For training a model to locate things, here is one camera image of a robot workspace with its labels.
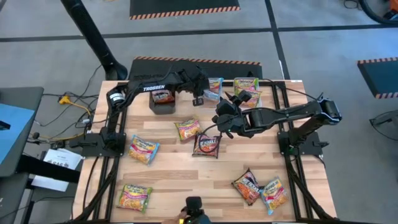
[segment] person's hand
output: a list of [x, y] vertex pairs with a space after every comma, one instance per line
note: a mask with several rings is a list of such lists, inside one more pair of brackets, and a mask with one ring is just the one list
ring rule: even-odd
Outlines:
[[164, 220], [162, 222], [162, 224], [179, 224], [180, 223], [180, 219], [184, 219], [185, 217], [187, 217], [187, 212], [186, 211], [182, 211], [176, 217], [168, 219], [168, 220]]

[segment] wooden tabletop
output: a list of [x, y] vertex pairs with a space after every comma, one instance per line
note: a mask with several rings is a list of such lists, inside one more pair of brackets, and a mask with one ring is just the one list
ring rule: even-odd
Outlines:
[[[106, 118], [108, 106], [106, 92], [117, 82], [105, 81], [99, 93], [94, 121]], [[298, 91], [304, 91], [301, 81], [286, 81], [286, 86]], [[223, 88], [233, 93], [232, 87]], [[261, 87], [262, 106], [274, 108], [270, 87]], [[287, 91], [291, 106], [307, 102], [305, 96]], [[283, 105], [282, 94], [279, 92], [280, 104]], [[193, 115], [197, 116], [201, 127], [212, 125], [211, 118], [215, 115], [214, 103], [206, 102], [203, 106], [192, 106], [192, 95], [181, 93], [176, 97], [176, 112], [169, 115], [155, 115], [149, 109], [149, 94], [138, 95], [128, 108], [125, 132], [127, 134], [125, 152], [133, 134], [160, 143], [159, 150], [150, 166], [137, 162], [127, 153], [121, 158], [118, 171], [116, 191], [114, 194], [112, 222], [161, 222], [178, 215], [185, 206], [189, 196], [200, 196], [205, 213], [214, 222], [273, 222], [295, 220], [290, 199], [290, 189], [287, 180], [284, 158], [279, 153], [276, 138], [278, 126], [255, 135], [253, 138], [242, 138], [235, 135], [234, 139], [224, 136], [220, 144], [218, 159], [209, 157], [192, 157], [194, 140], [182, 144], [174, 122], [185, 121]], [[299, 126], [304, 121], [296, 121]], [[93, 125], [93, 132], [98, 132], [103, 123]], [[209, 135], [217, 135], [216, 128], [209, 130]], [[302, 156], [303, 168], [309, 191], [318, 203], [331, 216], [336, 216], [331, 197], [325, 168], [313, 156]], [[73, 214], [77, 216], [82, 211], [83, 195], [86, 189], [88, 174], [94, 159], [85, 159], [81, 170]], [[102, 159], [95, 166], [88, 187], [86, 204], [90, 202], [97, 191], [100, 178]], [[260, 185], [266, 185], [272, 178], [279, 176], [288, 191], [289, 202], [277, 208], [273, 215], [268, 215], [261, 198], [248, 206], [242, 196], [234, 189], [231, 182], [240, 177], [250, 168]], [[145, 214], [137, 211], [116, 208], [118, 198], [124, 184], [136, 184], [152, 187], [148, 208]], [[302, 194], [297, 189], [300, 210], [305, 217]], [[108, 198], [106, 192], [101, 204], [99, 217], [105, 214]]]

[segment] camera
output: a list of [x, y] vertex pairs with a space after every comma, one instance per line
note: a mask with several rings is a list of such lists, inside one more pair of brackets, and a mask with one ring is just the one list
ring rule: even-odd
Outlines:
[[188, 217], [184, 219], [184, 224], [210, 224], [211, 221], [205, 211], [201, 209], [200, 197], [187, 197], [185, 199], [187, 204], [181, 212], [186, 211]]

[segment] concrete floor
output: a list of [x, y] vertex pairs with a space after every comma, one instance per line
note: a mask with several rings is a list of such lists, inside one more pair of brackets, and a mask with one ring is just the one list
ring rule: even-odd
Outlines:
[[[83, 0], [103, 34], [176, 30], [270, 28], [263, 0], [239, 0], [237, 12], [129, 20], [129, 1]], [[342, 0], [271, 0], [277, 27], [348, 26], [375, 24]], [[80, 35], [59, 1], [8, 0], [0, 11], [0, 40], [6, 37]], [[375, 100], [356, 67], [367, 58], [396, 57], [397, 29], [280, 32], [291, 79], [304, 81], [307, 93], [335, 100], [343, 121], [324, 127], [325, 163], [338, 217], [342, 220], [396, 223], [398, 220], [397, 143], [376, 133], [369, 118], [396, 109], [397, 99]], [[264, 78], [281, 79], [279, 58], [271, 32], [106, 39], [115, 57], [127, 68], [138, 55], [252, 60], [262, 63]], [[42, 86], [46, 93], [83, 92], [99, 61], [84, 40], [0, 42], [0, 87]], [[97, 94], [104, 72], [99, 69], [87, 94]], [[63, 110], [57, 99], [43, 97], [36, 120], [50, 121]], [[71, 108], [52, 125], [33, 130], [52, 135], [82, 114]], [[393, 129], [385, 127], [384, 131]], [[69, 129], [65, 136], [79, 132]], [[48, 146], [28, 144], [33, 156]], [[34, 199], [74, 196], [36, 190]], [[31, 223], [63, 222], [70, 217], [71, 200], [40, 202]]]

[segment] ramen noodle packet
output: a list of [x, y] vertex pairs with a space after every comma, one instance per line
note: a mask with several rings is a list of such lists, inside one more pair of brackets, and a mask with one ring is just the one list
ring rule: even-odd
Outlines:
[[260, 197], [260, 186], [250, 169], [231, 184], [241, 193], [248, 205], [252, 205]]
[[155, 103], [168, 103], [174, 101], [174, 97], [169, 90], [156, 90], [152, 91], [151, 94]]
[[192, 156], [209, 156], [215, 157], [217, 159], [218, 149], [220, 148], [220, 140], [220, 136], [209, 137], [206, 134], [197, 134], [195, 136]]
[[130, 142], [129, 155], [149, 165], [154, 159], [159, 145], [159, 143], [145, 141], [133, 134]]
[[194, 117], [182, 123], [174, 123], [178, 129], [180, 140], [186, 140], [194, 137], [201, 132], [199, 121]]
[[219, 101], [223, 94], [223, 80], [224, 78], [209, 78], [209, 89], [204, 91], [203, 96], [206, 99]]
[[240, 91], [238, 88], [243, 90], [259, 90], [259, 79], [258, 78], [235, 78], [234, 79], [234, 92], [237, 96]]
[[[238, 94], [242, 91], [243, 89], [237, 88]], [[246, 92], [250, 93], [251, 98], [247, 102], [242, 102], [243, 106], [247, 106], [250, 108], [255, 108], [260, 100], [260, 95], [261, 91], [256, 91], [256, 90], [245, 90]]]
[[275, 208], [281, 206], [289, 199], [279, 177], [273, 178], [269, 184], [261, 190], [261, 198], [266, 204], [268, 215], [272, 215]]
[[128, 208], [145, 213], [152, 187], [126, 184], [119, 197], [118, 208]]

